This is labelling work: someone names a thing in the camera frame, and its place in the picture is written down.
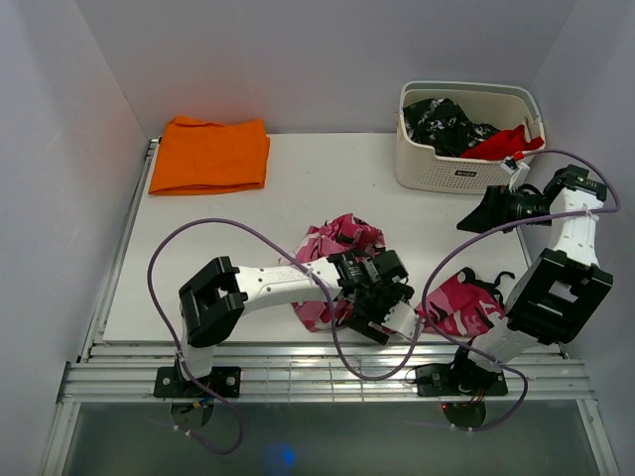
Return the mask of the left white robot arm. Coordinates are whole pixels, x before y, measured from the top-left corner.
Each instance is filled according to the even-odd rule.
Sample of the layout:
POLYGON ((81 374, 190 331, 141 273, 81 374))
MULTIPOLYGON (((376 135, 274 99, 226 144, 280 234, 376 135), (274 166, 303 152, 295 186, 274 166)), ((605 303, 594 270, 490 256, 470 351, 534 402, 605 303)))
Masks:
POLYGON ((352 306, 344 322, 355 332, 384 344, 394 333, 407 341, 416 335, 414 290, 394 251, 331 254, 294 267, 235 266, 227 257, 212 259, 179 290, 183 338, 177 385, 189 396, 209 387, 214 348, 238 320, 264 308, 316 301, 352 306))

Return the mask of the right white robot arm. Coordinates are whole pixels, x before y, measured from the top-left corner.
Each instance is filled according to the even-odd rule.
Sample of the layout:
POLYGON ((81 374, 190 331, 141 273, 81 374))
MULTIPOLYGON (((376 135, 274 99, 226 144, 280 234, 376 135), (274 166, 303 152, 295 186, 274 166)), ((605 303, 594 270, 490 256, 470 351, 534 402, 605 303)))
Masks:
POLYGON ((487 390, 501 380, 503 365, 526 349, 569 343, 579 334, 613 285, 594 250, 596 213, 606 195, 606 185, 588 170, 569 165, 542 190, 529 184, 489 187, 457 224, 472 233, 507 232, 512 222, 536 217, 551 227, 552 238, 511 291, 502 322, 456 351, 447 370, 455 391, 487 390))

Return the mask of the pink camouflage trousers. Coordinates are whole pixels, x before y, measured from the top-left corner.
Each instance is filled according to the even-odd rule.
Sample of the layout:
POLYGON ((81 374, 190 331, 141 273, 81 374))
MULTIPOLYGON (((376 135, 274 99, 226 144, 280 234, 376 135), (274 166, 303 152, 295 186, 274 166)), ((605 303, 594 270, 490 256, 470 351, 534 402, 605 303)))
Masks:
MULTIPOLYGON (((384 233, 352 213, 341 215, 321 226, 312 226, 295 251, 295 258, 306 264, 331 254, 356 252, 376 256, 386 249, 384 233)), ((514 278, 503 271, 492 283, 480 280, 469 267, 464 267, 431 291, 423 308, 445 333, 458 337, 476 337, 486 333, 504 318, 503 295, 499 290, 503 277, 514 278)))

